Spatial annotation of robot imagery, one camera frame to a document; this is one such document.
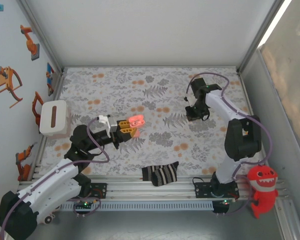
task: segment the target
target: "cable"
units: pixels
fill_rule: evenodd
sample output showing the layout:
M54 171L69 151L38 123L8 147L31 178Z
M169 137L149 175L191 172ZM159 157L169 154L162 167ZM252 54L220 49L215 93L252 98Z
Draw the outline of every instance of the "cable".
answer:
M103 144L103 141L102 141L102 139L101 139L100 137L99 137L99 139L100 139L100 141L101 141L101 143L102 143L103 150L104 150L104 144ZM94 157L97 157L97 156L100 156L102 153L103 153L103 152L100 152L100 153L98 153L98 154L93 154L93 156L94 156Z
M266 162L269 158L270 158L270 156L271 156L271 154L272 154L272 152L273 152L273 141L272 141L272 138L271 138L271 135L270 135L270 132L266 129L266 127L263 125L263 124L261 124L259 121L257 121L256 119L254 119L254 118L252 118L252 117L250 117L249 115L246 115L246 114L244 114L244 113L241 113L240 111L237 111L228 101L226 101L226 99L224 98L224 92L225 92L225 89L229 86L229 84L230 84L230 80L226 77L226 76L223 76L223 75L221 75L221 74L217 74L217 73L213 73L213 72L202 72L202 73L199 73L199 74L196 74L196 75L194 75L193 77L192 77L192 79L190 80L190 82L189 82L189 84L188 84L188 86L187 86L187 88L186 88L186 94L188 93L188 91L189 91L189 88L190 88L190 84L191 84L191 82L197 77L197 76L200 76L200 75L215 75L215 76L219 76L219 77L222 77L222 78L224 78L226 81L227 81L227 83L226 83L226 85L225 85L225 87L222 89L222 92L221 92L221 99L222 99L222 101L232 110L232 111L234 111L235 113L237 113L238 115L240 115L240 116L242 116L242 117L245 117L245 118L247 118L248 120L251 120L252 122L254 122L254 123L256 123L265 133L266 133L266 135L267 135L267 137L268 137L268 139L269 139L269 142L270 142L270 149L269 149L269 151L268 151L268 153L266 154L266 156L264 157L264 159L263 160L261 160L261 161L258 161L258 162L248 162L248 161L243 161L243 162L241 162L241 164L239 164L238 166L237 166L237 168L234 170L234 172L233 172L233 174L232 174L232 178L233 178L233 180L234 181L236 181L237 179L246 179L247 180L247 182L248 182L248 184L249 184L249 186L250 186L250 195L249 195L249 198L247 199L247 201L239 208L239 209L237 209L236 211L234 211L234 212L230 212L230 213L226 213L226 214L224 214L224 215L226 215L226 216L228 216L228 215L232 215L233 213L237 213L237 212L240 212L243 208L245 208L245 206L250 202L250 200L252 199L252 185L251 185L251 183L250 183L250 180L246 177L246 176L237 176L236 177L236 173L239 171L239 169L241 168L241 166L242 166L242 164L248 164L248 165L259 165L259 164L262 164L262 163L264 163L264 162Z
M103 163L108 163L110 161L110 157L109 155L106 153L106 151L104 149L102 149L102 147L100 146L100 144L98 144L96 142L95 139L93 139L91 133L90 133L90 125L96 121L98 118L94 118L92 119L87 127L86 127L86 131L87 131L87 134L89 136L89 138L91 139L91 141L98 147L100 148L100 150L104 153L104 155L106 156L107 160L106 161L93 161L93 160L79 160L79 161L74 161L74 162L70 162L70 163L67 163L61 167L59 167L57 170L53 171L52 173L50 173L48 176L46 176L44 179L42 179L41 181L38 182L38 184L36 184L33 188L30 189L30 193L26 193L24 196L22 196L12 207L11 209L9 210L9 212L7 213L7 215L5 216L4 220L3 220L3 223L2 223L2 227L1 227L1 233L0 233L0 237L1 239L4 239L4 230L5 230L5 227L6 227L6 224L7 224L7 221L9 219L9 217L11 216L11 214L13 213L13 211L15 210L15 208L27 197L29 196L30 194L32 194L33 191L35 191L39 186L41 186L44 182L46 182L50 177L52 177L53 175L55 175L57 172L61 171L62 169L64 169L65 167L68 167L70 165L75 165L75 164L85 164L85 163L94 163L94 164L103 164Z
M193 183L194 186L195 186L195 184L194 184L194 179L199 179L199 180L201 180L202 182L204 182L203 179L201 179L200 177L195 176L194 178L192 178L192 183Z

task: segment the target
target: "table surface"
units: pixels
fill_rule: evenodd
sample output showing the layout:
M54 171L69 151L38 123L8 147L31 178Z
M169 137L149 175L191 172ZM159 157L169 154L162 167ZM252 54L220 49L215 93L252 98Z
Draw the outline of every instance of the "table surface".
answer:
M214 72L230 79L226 96L240 109L248 111L247 100L236 69L173 67L86 67L68 68L60 98L71 111L71 132L80 124L88 124L98 115L112 115L117 120L142 114L146 124L139 138L105 146L110 156L107 164L91 164L86 175L141 176L141 168L179 161L178 175L212 174L223 162L227 123L211 109L207 121L188 122L184 101L185 90L194 74ZM207 84L226 82L218 76L204 75ZM94 132L105 129L92 125ZM54 167L68 151L69 138L48 139L41 161L40 174ZM257 162L260 154L251 161ZM243 166L240 173L247 173Z

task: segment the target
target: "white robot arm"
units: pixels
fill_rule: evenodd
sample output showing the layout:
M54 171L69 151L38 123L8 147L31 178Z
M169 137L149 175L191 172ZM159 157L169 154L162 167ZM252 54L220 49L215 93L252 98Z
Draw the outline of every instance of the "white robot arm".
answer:
M224 144L227 155L211 179L212 191L220 196L233 183L233 175L241 162L261 150L261 128L244 117L247 113L222 96L222 89L217 84L206 85L203 78L198 78L191 82L191 88L193 94L185 98L190 104L185 108L188 120L205 121L210 116L209 108L212 108L228 125ZM252 118L260 121L256 115Z
M91 179L81 172L92 162L109 161L102 147L114 144L118 148L121 142L128 141L136 133L136 128L130 128L126 120L115 121L111 116L101 115L95 120L105 123L107 130L96 133L90 131L89 135L86 125L77 126L64 159L29 187L18 193L9 191L2 197L0 226L15 240L30 236L38 223L67 200L76 196L87 197L91 193ZM106 155L107 161L92 161L100 153L92 154L89 151L97 147Z

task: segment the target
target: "red stuffed toy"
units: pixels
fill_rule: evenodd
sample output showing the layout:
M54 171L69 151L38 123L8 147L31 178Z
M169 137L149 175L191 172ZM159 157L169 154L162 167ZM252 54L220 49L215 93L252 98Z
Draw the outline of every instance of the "red stuffed toy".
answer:
M279 195L275 189L278 174L269 166L258 165L249 171L248 179L256 191L254 200L258 201L258 205L252 203L251 207L254 216L259 218L261 213L265 214L274 207L275 199Z

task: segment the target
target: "black and white striped sock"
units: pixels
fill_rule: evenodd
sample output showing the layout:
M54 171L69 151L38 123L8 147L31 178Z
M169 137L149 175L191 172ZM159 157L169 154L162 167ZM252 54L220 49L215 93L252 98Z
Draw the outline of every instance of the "black and white striped sock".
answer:
M178 165L179 165L179 162L175 162L175 163L172 163L174 164L175 166L175 169L178 168ZM169 164L167 165L155 165L155 166L146 166L146 167L143 167L142 168L142 177L143 177L143 181L151 181L151 176L152 176L152 173L157 170L157 169L161 169L161 168L164 168L165 166L167 167Z
M172 164L165 165L152 172L151 181L154 186L163 186L177 181L176 170L178 168L179 162L174 162Z

